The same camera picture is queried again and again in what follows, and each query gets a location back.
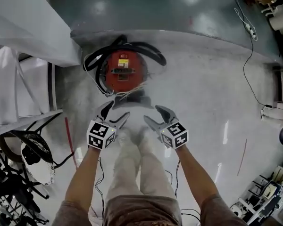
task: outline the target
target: white cable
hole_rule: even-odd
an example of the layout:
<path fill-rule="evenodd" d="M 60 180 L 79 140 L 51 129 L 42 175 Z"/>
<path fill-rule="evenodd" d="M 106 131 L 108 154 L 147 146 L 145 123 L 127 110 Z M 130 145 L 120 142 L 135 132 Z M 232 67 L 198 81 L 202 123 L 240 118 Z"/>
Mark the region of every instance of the white cable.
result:
<path fill-rule="evenodd" d="M 89 56 L 89 55 L 90 55 L 90 54 L 87 54 L 87 55 L 84 57 L 83 65 L 84 65 L 85 71 L 87 72 L 88 76 L 93 80 L 93 82 L 96 84 L 96 86 L 98 87 L 98 89 L 99 89 L 103 94 L 105 94 L 105 95 L 107 95 L 107 96 L 112 96 L 113 93 L 114 93 L 114 90 L 113 90 L 110 94 L 107 93 L 107 92 L 105 92 L 105 91 L 103 91 L 103 90 L 98 86 L 98 84 L 97 84 L 97 82 L 95 81 L 95 79 L 94 79 L 94 78 L 91 76 L 91 74 L 89 74 L 89 72 L 87 71 L 86 65 L 85 65 L 85 60 L 86 60 L 86 57 Z"/>
<path fill-rule="evenodd" d="M 136 92 L 136 91 L 138 91 L 138 90 L 140 90 L 140 89 L 143 89 L 144 86 L 145 86 L 145 84 L 146 84 L 146 82 L 144 81 L 143 83 L 140 83 L 137 87 L 133 88 L 133 89 L 130 90 L 130 91 L 127 91 L 127 92 L 118 92 L 118 93 L 116 93 L 116 96 L 121 97 L 120 100 L 125 99 L 125 98 L 126 98 L 128 95 L 130 95 L 131 93 Z"/>
<path fill-rule="evenodd" d="M 239 1 L 236 0 L 236 2 L 237 2 L 237 4 L 238 4 L 238 7 L 239 7 L 240 11 L 242 12 L 242 15 L 246 18 L 246 20 L 247 20 L 250 24 L 246 23 L 246 22 L 240 17 L 238 9 L 237 9 L 237 8 L 234 8 L 234 10 L 235 10 L 237 16 L 240 18 L 240 20 L 241 20 L 246 26 L 247 26 L 247 25 L 248 25 L 248 26 L 251 25 L 251 26 L 253 27 L 253 32 L 255 33 L 256 38 L 254 39 L 253 36 L 251 36 L 251 38 L 252 38 L 254 41 L 258 41 L 258 34 L 257 34 L 257 32 L 256 32 L 255 26 L 254 26 L 254 25 L 251 23 L 251 21 L 245 16 L 245 14 L 244 14 L 244 12 L 243 12 L 241 6 L 240 6 Z"/>

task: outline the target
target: coiled black cable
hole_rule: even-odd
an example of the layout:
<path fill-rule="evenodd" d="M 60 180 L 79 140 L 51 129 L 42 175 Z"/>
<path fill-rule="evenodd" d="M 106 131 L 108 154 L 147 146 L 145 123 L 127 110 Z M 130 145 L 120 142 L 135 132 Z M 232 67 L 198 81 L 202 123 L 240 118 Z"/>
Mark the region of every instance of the coiled black cable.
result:
<path fill-rule="evenodd" d="M 85 71 L 90 71 L 97 68 L 95 73 L 95 81 L 99 88 L 102 90 L 103 93 L 104 88 L 100 84 L 100 70 L 104 62 L 106 61 L 107 57 L 116 52 L 118 50 L 129 50 L 134 51 L 140 54 L 143 54 L 161 66 L 166 65 L 166 58 L 162 55 L 162 53 L 155 48 L 154 46 L 146 43 L 146 42 L 127 42 L 127 37 L 125 35 L 120 35 L 110 46 L 106 46 L 100 48 L 99 50 L 95 51 L 94 53 L 90 54 L 84 61 L 83 69 Z M 90 63 L 98 56 L 101 56 L 97 61 L 90 65 Z"/>

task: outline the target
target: white pants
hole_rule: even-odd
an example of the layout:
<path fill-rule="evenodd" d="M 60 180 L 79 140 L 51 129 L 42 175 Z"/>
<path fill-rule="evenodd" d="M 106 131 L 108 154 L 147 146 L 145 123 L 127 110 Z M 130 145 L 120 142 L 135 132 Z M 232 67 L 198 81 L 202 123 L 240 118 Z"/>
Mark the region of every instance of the white pants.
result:
<path fill-rule="evenodd" d="M 141 165 L 140 190 L 136 176 Z M 122 145 L 114 166 L 114 178 L 106 202 L 120 195 L 154 195 L 176 199 L 162 163 L 151 152 L 151 145 L 131 141 Z"/>

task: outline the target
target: equipment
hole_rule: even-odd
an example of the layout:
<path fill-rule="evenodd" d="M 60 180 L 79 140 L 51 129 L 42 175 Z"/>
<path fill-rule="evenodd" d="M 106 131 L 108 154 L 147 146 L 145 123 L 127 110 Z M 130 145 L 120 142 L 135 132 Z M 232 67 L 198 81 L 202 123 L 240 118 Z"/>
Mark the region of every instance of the equipment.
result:
<path fill-rule="evenodd" d="M 144 120 L 152 130 L 156 131 L 160 141 L 166 147 L 174 149 L 187 143 L 189 141 L 189 131 L 182 126 L 174 111 L 161 105 L 156 105 L 155 109 L 161 114 L 164 122 L 157 123 L 146 115 L 144 115 Z"/>
<path fill-rule="evenodd" d="M 95 80 L 92 79 L 99 90 L 107 97 L 116 95 L 114 108 L 123 102 L 143 103 L 151 107 L 150 98 L 144 96 L 143 90 L 148 77 L 147 64 L 140 54 L 166 65 L 165 57 L 157 48 L 145 42 L 128 43 L 125 35 L 84 58 L 85 71 L 96 68 Z"/>
<path fill-rule="evenodd" d="M 121 129 L 126 123 L 130 112 L 124 113 L 116 121 L 105 121 L 109 110 L 112 108 L 114 101 L 108 101 L 102 104 L 93 113 L 92 120 L 87 130 L 87 145 L 97 149 L 104 149 L 115 141 L 117 130 Z"/>

